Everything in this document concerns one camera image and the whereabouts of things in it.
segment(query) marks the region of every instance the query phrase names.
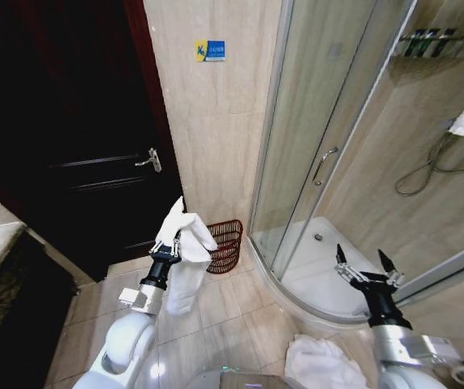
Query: shower shelf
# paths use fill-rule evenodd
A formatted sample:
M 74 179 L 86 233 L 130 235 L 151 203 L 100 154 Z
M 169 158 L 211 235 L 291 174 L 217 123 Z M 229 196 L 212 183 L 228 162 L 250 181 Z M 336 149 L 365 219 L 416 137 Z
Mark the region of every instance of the shower shelf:
M 393 57 L 401 58 L 460 58 L 464 52 L 462 36 L 417 36 L 415 34 L 400 37 Z

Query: wicker basket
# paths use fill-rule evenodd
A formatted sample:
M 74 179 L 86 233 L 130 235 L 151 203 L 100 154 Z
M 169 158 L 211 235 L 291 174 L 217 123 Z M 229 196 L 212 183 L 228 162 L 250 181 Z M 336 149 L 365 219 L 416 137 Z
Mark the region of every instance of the wicker basket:
M 207 271 L 213 274 L 226 273 L 239 261 L 243 225 L 239 220 L 229 220 L 207 227 L 217 243 L 217 250 L 210 252 L 212 262 Z

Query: door handle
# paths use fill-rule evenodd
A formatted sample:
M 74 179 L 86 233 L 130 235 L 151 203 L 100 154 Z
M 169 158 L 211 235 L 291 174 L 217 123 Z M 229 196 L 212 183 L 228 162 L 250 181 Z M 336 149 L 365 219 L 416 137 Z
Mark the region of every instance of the door handle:
M 141 162 L 135 162 L 135 166 L 144 166 L 148 163 L 153 164 L 154 171 L 159 173 L 161 172 L 160 158 L 158 158 L 158 153 L 154 148 L 149 149 L 149 159 L 142 160 Z
M 324 164 L 324 162 L 329 158 L 329 156 L 331 156 L 332 154 L 335 154 L 336 152 L 338 152 L 338 147 L 337 146 L 333 147 L 331 150 L 326 152 L 322 156 L 322 158 L 320 158 L 319 165 L 316 167 L 315 175 L 313 176 L 313 185 L 315 185 L 315 186 L 321 186 L 322 185 L 322 181 L 317 181 L 316 176 L 319 173 L 320 168 L 322 168 L 322 165 Z

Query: dark wooden door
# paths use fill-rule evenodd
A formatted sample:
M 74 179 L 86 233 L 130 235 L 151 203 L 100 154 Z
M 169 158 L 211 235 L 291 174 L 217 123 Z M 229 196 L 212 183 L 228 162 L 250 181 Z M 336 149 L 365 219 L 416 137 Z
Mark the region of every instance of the dark wooden door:
M 100 280 L 181 194 L 142 1 L 0 0 L 0 201 Z

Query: blue sign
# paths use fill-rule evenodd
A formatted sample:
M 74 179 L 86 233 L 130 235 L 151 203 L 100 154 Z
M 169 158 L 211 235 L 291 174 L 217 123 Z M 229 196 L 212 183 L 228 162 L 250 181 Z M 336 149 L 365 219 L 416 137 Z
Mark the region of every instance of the blue sign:
M 225 61 L 225 41 L 196 41 L 196 61 Z

